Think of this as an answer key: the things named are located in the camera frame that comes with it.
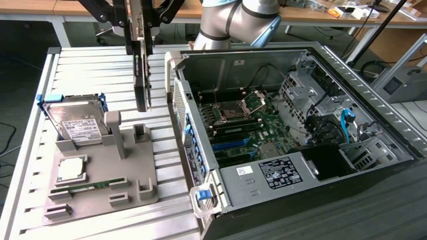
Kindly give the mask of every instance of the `black pole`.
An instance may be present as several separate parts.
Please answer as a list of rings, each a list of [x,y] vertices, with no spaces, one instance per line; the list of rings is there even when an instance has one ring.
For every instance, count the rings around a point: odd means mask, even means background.
[[[376,29],[372,37],[367,40],[367,43],[364,44],[363,48],[360,49],[357,55],[355,56],[353,60],[347,63],[347,65],[352,68],[356,65],[356,62],[359,61],[361,55],[368,50],[371,44],[373,43],[375,39],[380,35],[381,31],[384,30],[385,26],[388,25],[389,21],[392,20],[393,16],[399,12],[402,6],[406,4],[407,0],[400,0],[396,6],[393,7],[392,11],[389,12],[389,15],[387,16],[384,22],[380,24],[379,28]]]

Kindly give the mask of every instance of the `motherboard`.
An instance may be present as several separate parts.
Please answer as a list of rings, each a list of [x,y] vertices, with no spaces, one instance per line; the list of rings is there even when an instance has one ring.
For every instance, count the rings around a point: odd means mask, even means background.
[[[284,155],[297,146],[275,104],[267,92],[255,90],[240,100],[199,105],[221,167]]]

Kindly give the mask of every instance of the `hard drive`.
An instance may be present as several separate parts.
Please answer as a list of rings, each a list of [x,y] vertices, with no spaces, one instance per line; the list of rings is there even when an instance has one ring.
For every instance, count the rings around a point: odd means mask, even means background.
[[[103,142],[101,136],[111,134],[104,124],[108,111],[104,94],[37,96],[39,107],[49,118],[60,140],[72,140],[83,146]]]

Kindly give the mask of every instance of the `aluminum extrusion table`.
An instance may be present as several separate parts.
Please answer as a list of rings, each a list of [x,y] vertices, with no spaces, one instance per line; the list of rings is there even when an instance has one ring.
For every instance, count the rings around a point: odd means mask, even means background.
[[[151,205],[43,226],[57,132],[35,102],[0,220],[1,239],[200,239],[164,89],[164,53],[187,48],[184,45],[157,46],[149,56],[153,109],[148,112],[136,110],[132,56],[125,55],[123,46],[49,49],[37,94],[103,92],[108,109],[121,112],[121,129],[136,123],[151,127],[160,200]]]

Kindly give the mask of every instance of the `blue pcie slot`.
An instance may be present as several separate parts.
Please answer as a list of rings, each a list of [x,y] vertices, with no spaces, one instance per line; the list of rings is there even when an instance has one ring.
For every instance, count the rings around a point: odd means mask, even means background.
[[[224,149],[244,147],[248,144],[249,140],[251,140],[251,138],[247,138],[240,141],[233,141],[233,142],[228,142],[228,143],[223,143],[223,144],[213,144],[212,150],[219,151],[219,150],[224,150]]]

